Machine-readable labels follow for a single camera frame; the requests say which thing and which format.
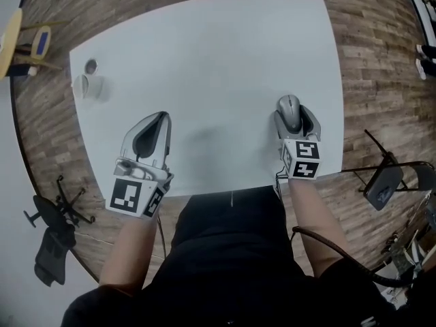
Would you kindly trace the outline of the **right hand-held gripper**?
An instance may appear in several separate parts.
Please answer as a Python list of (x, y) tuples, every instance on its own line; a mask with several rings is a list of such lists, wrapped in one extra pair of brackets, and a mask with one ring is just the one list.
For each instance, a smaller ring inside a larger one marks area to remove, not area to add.
[(321, 125), (306, 106), (300, 107), (304, 138), (300, 137), (300, 121), (289, 126), (275, 110), (274, 122), (281, 143), (281, 161), (289, 179), (315, 180), (322, 164)]

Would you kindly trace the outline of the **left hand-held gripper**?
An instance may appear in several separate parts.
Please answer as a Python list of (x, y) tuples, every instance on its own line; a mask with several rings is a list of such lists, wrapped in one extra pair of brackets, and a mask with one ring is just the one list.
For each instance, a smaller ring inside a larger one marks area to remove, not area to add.
[(157, 216), (174, 178), (165, 169), (170, 139), (171, 119), (164, 111), (142, 119), (126, 133), (106, 199), (109, 211), (143, 219)]

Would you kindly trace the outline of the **grey mouse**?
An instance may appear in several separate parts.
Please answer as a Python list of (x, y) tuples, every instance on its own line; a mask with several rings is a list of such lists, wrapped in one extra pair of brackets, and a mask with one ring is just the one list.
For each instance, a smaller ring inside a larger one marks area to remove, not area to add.
[(295, 95), (285, 95), (278, 102), (278, 110), (287, 130), (298, 133), (302, 127), (300, 100)]

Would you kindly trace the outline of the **person's right forearm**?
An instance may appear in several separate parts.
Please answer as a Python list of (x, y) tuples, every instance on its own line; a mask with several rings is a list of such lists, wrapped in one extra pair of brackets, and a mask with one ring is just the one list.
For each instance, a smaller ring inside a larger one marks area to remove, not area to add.
[[(290, 179), (288, 186), (298, 226), (315, 232), (348, 251), (349, 243), (345, 233), (315, 185), (311, 181)], [(341, 259), (333, 249), (308, 236), (303, 235), (302, 242), (315, 277), (320, 277)]]

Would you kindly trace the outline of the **person's left forearm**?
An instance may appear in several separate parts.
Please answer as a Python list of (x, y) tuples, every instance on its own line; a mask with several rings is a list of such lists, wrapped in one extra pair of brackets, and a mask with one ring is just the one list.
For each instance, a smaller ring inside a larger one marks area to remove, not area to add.
[(103, 265), (99, 284), (129, 296), (141, 291), (153, 253), (156, 231), (156, 218), (128, 219)]

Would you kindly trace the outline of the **white cup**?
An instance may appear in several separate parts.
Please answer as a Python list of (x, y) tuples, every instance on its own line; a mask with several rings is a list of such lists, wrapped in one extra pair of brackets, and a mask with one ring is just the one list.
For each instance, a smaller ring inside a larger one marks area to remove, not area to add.
[(78, 99), (97, 99), (102, 91), (103, 78), (81, 74), (72, 83), (72, 91)]

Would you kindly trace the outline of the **white table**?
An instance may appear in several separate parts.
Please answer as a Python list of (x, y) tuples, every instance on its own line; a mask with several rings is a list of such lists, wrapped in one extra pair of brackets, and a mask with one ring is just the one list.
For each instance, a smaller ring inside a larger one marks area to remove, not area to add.
[(76, 111), (97, 184), (110, 195), (123, 138), (159, 111), (172, 121), (170, 196), (272, 185), (273, 120), (295, 95), (322, 127), (321, 175), (342, 168), (342, 76), (324, 0), (190, 0), (131, 18), (69, 54), (72, 78), (97, 62), (97, 99)]

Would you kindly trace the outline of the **black folding chair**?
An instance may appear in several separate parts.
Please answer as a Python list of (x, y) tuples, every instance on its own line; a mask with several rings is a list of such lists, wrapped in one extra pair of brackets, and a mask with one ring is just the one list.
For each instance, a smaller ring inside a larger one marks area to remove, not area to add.
[[(383, 157), (378, 166), (352, 168), (341, 173), (353, 173), (364, 184), (359, 192), (377, 211), (382, 210), (394, 193), (415, 191), (434, 191), (436, 188), (436, 167), (425, 161), (399, 163), (394, 154), (387, 151), (381, 143), (366, 129), (365, 134), (377, 145)], [(403, 168), (411, 168), (418, 179), (416, 187), (409, 187), (404, 181)]]

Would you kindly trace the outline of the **black office chair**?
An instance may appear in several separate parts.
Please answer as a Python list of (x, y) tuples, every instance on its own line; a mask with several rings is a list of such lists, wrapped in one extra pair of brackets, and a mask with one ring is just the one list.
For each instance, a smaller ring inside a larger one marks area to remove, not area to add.
[(61, 185), (63, 179), (63, 175), (57, 177), (59, 194), (54, 202), (43, 196), (34, 195), (36, 214), (30, 216), (27, 211), (23, 212), (33, 227), (38, 219), (42, 219), (47, 225), (35, 257), (34, 272), (48, 287), (54, 282), (59, 285), (65, 284), (66, 257), (76, 246), (75, 231), (79, 223), (83, 221), (92, 224), (96, 221), (94, 216), (87, 218), (74, 208), (74, 204), (86, 193), (86, 189), (82, 188), (72, 200), (68, 200)]

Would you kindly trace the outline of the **person's black clothing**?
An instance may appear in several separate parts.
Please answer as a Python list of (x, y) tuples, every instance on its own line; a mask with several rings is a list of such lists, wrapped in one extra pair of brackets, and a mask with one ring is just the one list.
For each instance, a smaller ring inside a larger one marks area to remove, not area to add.
[(414, 327), (436, 313), (436, 267), (396, 308), (343, 258), (304, 274), (272, 187), (194, 196), (167, 258), (129, 296), (101, 286), (67, 308), (61, 327)]

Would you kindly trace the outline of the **yellow stool blue cushion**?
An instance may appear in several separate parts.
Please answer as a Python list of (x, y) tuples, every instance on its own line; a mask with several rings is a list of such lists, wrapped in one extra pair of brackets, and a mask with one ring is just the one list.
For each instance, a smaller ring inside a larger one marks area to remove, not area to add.
[(51, 27), (57, 25), (64, 25), (68, 23), (69, 21), (63, 20), (63, 21), (43, 22), (35, 25), (21, 27), (20, 32), (37, 29), (37, 33), (35, 34), (35, 37), (33, 38), (30, 47), (28, 46), (21, 47), (22, 50), (29, 51), (29, 54), (16, 54), (16, 58), (30, 64), (47, 67), (49, 69), (62, 70), (62, 67), (48, 63), (44, 60), (44, 58), (48, 52), (48, 49), (50, 48), (50, 41), (52, 36)]

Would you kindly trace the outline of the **camouflage bag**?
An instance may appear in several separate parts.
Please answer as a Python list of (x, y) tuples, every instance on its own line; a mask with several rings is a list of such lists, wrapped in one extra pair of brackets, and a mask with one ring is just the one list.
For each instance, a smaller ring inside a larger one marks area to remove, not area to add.
[(399, 277), (407, 277), (413, 272), (415, 266), (412, 259), (408, 257), (408, 253), (399, 241), (391, 245), (390, 257), (398, 270)]

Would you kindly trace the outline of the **round yellow table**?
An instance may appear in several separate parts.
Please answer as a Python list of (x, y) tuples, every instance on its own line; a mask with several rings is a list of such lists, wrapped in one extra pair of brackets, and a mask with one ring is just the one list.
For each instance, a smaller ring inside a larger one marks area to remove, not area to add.
[(15, 52), (22, 23), (22, 9), (18, 8), (6, 24), (0, 38), (0, 80), (6, 77)]

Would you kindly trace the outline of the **cluttered white rack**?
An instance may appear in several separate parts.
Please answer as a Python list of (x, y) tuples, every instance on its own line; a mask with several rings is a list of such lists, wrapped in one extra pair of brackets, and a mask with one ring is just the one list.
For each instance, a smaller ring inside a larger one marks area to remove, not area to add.
[[(424, 263), (432, 254), (434, 244), (427, 245), (425, 236), (436, 237), (436, 193), (430, 193), (419, 206), (407, 213), (405, 225), (386, 241), (382, 249), (383, 262), (377, 274), (388, 279), (406, 280), (416, 278), (423, 271)], [(391, 245), (399, 241), (412, 259), (415, 268), (407, 277), (399, 277), (398, 270), (390, 257)]]

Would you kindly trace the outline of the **black metal railing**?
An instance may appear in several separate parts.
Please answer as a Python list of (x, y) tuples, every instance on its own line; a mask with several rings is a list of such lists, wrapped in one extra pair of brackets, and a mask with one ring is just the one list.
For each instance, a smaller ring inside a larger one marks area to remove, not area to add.
[(411, 0), (418, 15), (425, 41), (436, 47), (436, 0)]

